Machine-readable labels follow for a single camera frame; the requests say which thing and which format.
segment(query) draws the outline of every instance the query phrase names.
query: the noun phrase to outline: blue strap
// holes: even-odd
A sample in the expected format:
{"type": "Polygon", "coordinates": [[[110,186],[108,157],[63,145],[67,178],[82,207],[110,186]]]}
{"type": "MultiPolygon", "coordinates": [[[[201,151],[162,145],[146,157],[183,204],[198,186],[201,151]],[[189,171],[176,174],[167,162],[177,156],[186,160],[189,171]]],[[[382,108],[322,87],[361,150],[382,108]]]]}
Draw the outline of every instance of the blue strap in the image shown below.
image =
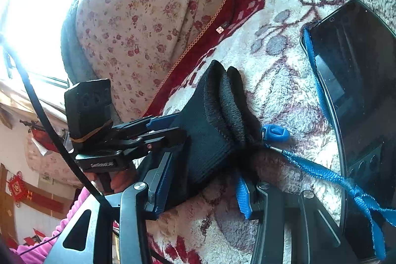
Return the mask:
{"type": "Polygon", "coordinates": [[[318,94],[320,108],[321,108],[325,118],[328,120],[328,122],[332,126],[334,126],[329,108],[326,103],[324,90],[319,82],[319,75],[318,75],[318,69],[316,67],[314,47],[312,45],[312,40],[311,40],[309,31],[306,27],[304,27],[304,42],[305,42],[305,49],[306,49],[306,53],[308,56],[308,60],[311,65],[312,74],[314,75],[314,79],[315,79],[316,93],[318,94]]]}
{"type": "MultiPolygon", "coordinates": [[[[264,143],[264,146],[266,148],[271,148],[271,146],[266,143],[264,143]]],[[[363,214],[365,214],[365,216],[371,223],[371,236],[373,240],[375,255],[380,260],[385,259],[386,253],[384,236],[380,227],[373,220],[370,211],[377,211],[381,213],[381,215],[389,224],[396,227],[396,210],[381,208],[380,205],[375,201],[375,199],[365,193],[363,189],[356,185],[351,178],[342,177],[341,175],[322,165],[301,158],[289,151],[283,150],[281,153],[290,163],[297,166],[298,168],[309,174],[311,177],[323,179],[338,184],[348,192],[348,194],[355,200],[355,203],[357,204],[359,209],[363,212],[363,214]]]]}

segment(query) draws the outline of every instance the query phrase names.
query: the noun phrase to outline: pink clothing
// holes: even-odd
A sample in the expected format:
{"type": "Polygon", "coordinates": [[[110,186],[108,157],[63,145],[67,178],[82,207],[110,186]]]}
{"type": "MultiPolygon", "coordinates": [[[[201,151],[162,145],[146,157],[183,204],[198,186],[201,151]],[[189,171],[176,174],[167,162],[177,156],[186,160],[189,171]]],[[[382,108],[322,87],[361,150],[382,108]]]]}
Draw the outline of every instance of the pink clothing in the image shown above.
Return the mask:
{"type": "MultiPolygon", "coordinates": [[[[80,208],[80,206],[88,198],[89,195],[90,195],[90,193],[84,187],[82,189],[78,199],[74,203],[73,207],[67,213],[67,217],[65,219],[61,220],[60,224],[58,226],[56,226],[56,229],[52,232],[52,237],[58,235],[65,229],[65,227],[69,223],[70,219],[74,216],[76,211],[80,208]]],[[[48,241],[48,239],[50,239],[50,238],[46,237],[46,238],[44,238],[43,241],[48,241]]],[[[41,246],[37,247],[36,249],[31,250],[30,252],[22,255],[21,258],[23,259],[23,261],[26,264],[42,264],[44,262],[45,258],[47,257],[48,253],[50,252],[52,246],[55,244],[56,240],[57,239],[55,238],[52,241],[50,241],[44,245],[41,245],[41,246]]],[[[32,248],[32,246],[18,246],[17,250],[12,249],[11,251],[13,251],[15,254],[21,254],[22,252],[25,252],[30,248],[32,248]]]]}

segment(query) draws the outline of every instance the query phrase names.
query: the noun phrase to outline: smartphone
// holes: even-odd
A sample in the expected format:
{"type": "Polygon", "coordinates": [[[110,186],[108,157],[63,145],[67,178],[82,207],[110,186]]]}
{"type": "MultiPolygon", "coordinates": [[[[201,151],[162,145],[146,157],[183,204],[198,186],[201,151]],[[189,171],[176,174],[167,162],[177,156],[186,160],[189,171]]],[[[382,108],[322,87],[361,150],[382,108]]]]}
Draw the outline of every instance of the smartphone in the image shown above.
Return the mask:
{"type": "MultiPolygon", "coordinates": [[[[319,82],[336,133],[341,174],[383,208],[396,207],[396,35],[359,0],[310,28],[319,82]]],[[[304,36],[300,39],[305,49],[304,36]]],[[[387,250],[396,228],[373,214],[387,250]]],[[[368,219],[343,192],[340,227],[360,261],[375,258],[368,219]]]]}

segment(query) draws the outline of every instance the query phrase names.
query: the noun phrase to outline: red fabric trim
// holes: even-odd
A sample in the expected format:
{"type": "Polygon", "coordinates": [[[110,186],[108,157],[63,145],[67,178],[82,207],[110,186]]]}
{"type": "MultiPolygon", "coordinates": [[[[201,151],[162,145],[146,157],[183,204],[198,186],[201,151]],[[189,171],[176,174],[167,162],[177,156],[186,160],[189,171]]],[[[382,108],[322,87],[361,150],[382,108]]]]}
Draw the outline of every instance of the red fabric trim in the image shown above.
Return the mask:
{"type": "MultiPolygon", "coordinates": [[[[251,15],[251,13],[253,12],[253,8],[249,7],[249,4],[251,4],[253,1],[257,2],[257,0],[236,0],[235,15],[232,24],[238,23],[240,20],[243,20],[247,16],[251,15]],[[243,13],[243,16],[238,20],[238,16],[241,12],[243,13]]],[[[264,7],[264,0],[260,2],[259,6],[259,9],[262,9],[264,7]]],[[[163,84],[160,91],[155,96],[150,108],[147,110],[144,116],[157,116],[161,114],[162,109],[164,108],[164,105],[171,93],[174,93],[177,90],[177,88],[183,83],[183,81],[197,66],[197,64],[201,63],[203,57],[206,56],[206,54],[209,54],[209,49],[219,43],[221,35],[216,32],[216,28],[224,22],[230,20],[233,12],[233,7],[234,0],[227,0],[225,2],[223,9],[220,11],[212,26],[207,30],[203,37],[201,37],[198,43],[186,54],[182,61],[176,66],[175,70],[172,72],[168,80],[163,84]]],[[[226,29],[223,34],[229,33],[229,28],[226,29]]],[[[231,36],[233,32],[227,34],[226,37],[231,36]]]]}

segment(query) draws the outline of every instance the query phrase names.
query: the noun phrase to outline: finger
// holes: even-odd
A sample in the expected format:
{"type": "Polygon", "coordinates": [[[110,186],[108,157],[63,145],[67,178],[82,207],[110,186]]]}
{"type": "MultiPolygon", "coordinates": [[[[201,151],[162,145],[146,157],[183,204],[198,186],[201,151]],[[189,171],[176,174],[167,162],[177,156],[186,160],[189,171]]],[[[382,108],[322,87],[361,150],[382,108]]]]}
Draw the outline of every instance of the finger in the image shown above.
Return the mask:
{"type": "Polygon", "coordinates": [[[98,175],[92,172],[84,172],[84,175],[88,178],[89,181],[96,181],[96,179],[98,178],[98,175]]]}
{"type": "Polygon", "coordinates": [[[135,177],[135,168],[129,168],[128,170],[119,171],[113,176],[110,186],[114,190],[114,192],[122,192],[135,182],[135,177]]]}

